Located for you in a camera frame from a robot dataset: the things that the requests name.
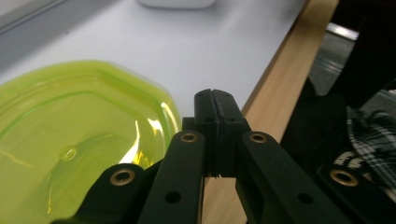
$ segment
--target white table surface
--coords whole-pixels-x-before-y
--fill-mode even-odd
[[[304,3],[217,0],[174,10],[68,0],[0,35],[0,84],[54,63],[100,60],[165,88],[181,117],[193,116],[193,95],[204,89],[227,91],[242,108]]]

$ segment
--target translucent green container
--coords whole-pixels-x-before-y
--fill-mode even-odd
[[[53,65],[0,87],[0,223],[70,217],[108,167],[163,158],[169,95],[102,62]]]

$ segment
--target plaid cloth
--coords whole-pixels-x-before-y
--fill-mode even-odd
[[[346,109],[349,140],[374,171],[373,181],[396,194],[396,119],[384,111],[367,116]]]

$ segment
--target green plastic bowl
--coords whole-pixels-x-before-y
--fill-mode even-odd
[[[57,64],[0,87],[0,223],[73,216],[108,167],[148,168],[180,126],[171,97],[117,67]]]

